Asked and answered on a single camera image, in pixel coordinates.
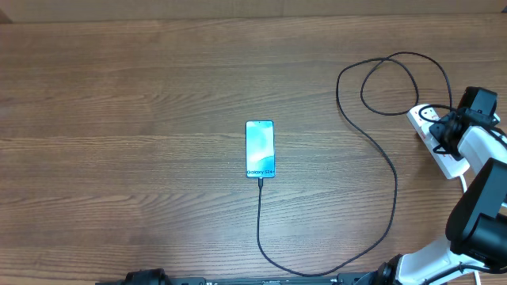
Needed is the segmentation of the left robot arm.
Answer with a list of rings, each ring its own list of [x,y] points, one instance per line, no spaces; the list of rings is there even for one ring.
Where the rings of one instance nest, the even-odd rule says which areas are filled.
[[[129,272],[124,279],[96,285],[171,285],[171,281],[162,268],[157,268]]]

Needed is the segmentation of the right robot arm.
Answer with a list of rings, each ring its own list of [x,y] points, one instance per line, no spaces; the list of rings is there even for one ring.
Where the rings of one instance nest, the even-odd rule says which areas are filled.
[[[475,172],[448,217],[445,235],[411,254],[397,255],[359,284],[444,284],[472,272],[506,272],[506,134],[497,127],[497,94],[469,86],[446,116],[415,107],[412,122],[437,158],[466,161]]]

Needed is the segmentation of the Samsung Galaxy smartphone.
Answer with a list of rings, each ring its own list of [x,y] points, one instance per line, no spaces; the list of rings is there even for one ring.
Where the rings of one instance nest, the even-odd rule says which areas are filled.
[[[246,122],[246,176],[276,176],[274,123],[271,120]]]

